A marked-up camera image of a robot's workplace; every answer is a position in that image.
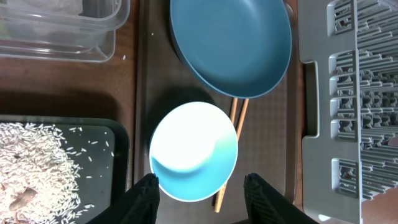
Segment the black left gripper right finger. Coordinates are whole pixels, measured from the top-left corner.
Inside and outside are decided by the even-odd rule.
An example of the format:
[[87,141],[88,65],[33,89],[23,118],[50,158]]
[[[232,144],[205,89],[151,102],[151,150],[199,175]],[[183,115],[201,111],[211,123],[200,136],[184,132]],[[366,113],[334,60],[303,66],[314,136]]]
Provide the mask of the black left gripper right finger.
[[317,224],[256,173],[245,176],[244,198],[250,223]]

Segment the white paper napkin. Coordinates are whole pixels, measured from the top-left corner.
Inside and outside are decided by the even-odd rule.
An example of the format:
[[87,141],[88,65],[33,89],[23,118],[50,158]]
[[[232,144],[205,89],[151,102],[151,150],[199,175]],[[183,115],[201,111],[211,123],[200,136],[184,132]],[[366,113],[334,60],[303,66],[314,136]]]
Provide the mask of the white paper napkin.
[[79,15],[83,12],[82,0],[15,0],[12,3],[18,6],[26,6],[30,9],[61,12],[71,15]]

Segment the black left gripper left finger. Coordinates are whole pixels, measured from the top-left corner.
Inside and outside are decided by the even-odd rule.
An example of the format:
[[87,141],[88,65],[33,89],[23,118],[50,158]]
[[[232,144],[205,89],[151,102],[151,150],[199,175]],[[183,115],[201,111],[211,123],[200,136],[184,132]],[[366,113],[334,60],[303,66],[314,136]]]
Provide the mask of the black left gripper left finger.
[[155,224],[159,203],[159,179],[150,173],[88,224]]

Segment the light blue small bowl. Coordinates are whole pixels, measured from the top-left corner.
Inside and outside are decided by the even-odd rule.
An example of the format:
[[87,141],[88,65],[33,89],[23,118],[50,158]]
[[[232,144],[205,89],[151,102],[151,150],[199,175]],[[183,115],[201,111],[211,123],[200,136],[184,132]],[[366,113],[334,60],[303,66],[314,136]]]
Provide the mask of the light blue small bowl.
[[226,113],[213,104],[194,101],[160,120],[150,139],[149,165],[166,195],[198,202],[227,183],[238,151],[238,137]]

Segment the pile of rice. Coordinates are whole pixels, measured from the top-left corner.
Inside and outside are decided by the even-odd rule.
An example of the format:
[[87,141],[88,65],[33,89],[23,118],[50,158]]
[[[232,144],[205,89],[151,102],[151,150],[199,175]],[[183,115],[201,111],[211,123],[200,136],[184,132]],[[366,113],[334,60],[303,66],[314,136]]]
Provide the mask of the pile of rice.
[[34,123],[1,123],[1,223],[71,223],[81,204],[81,169],[63,132]]

